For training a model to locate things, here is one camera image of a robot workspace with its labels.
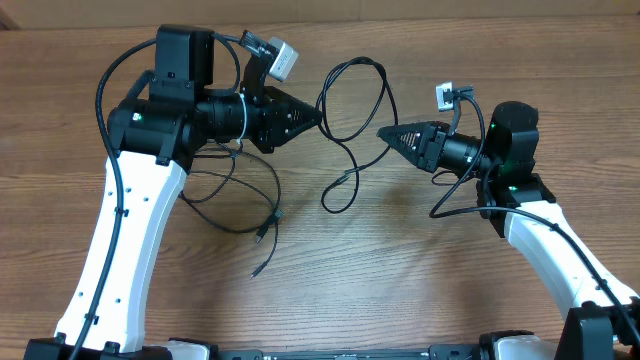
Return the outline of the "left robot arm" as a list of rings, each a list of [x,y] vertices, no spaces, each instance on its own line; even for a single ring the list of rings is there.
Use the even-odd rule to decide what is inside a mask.
[[[53,336],[28,343],[29,359],[216,358],[215,345],[197,340],[145,342],[159,245],[193,160],[211,141],[270,153],[320,121],[266,84],[286,79],[298,57],[279,38],[164,24],[150,45],[154,68],[97,113],[108,154],[101,210],[76,291]]]

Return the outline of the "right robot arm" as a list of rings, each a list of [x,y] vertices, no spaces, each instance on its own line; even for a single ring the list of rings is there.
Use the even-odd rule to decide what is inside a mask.
[[[394,125],[378,137],[416,168],[444,169],[476,182],[473,212],[533,267],[559,309],[558,342],[530,331],[486,333],[475,345],[433,346],[431,359],[636,359],[639,294],[612,275],[569,225],[535,173],[538,111],[522,102],[496,106],[480,138],[436,121]]]

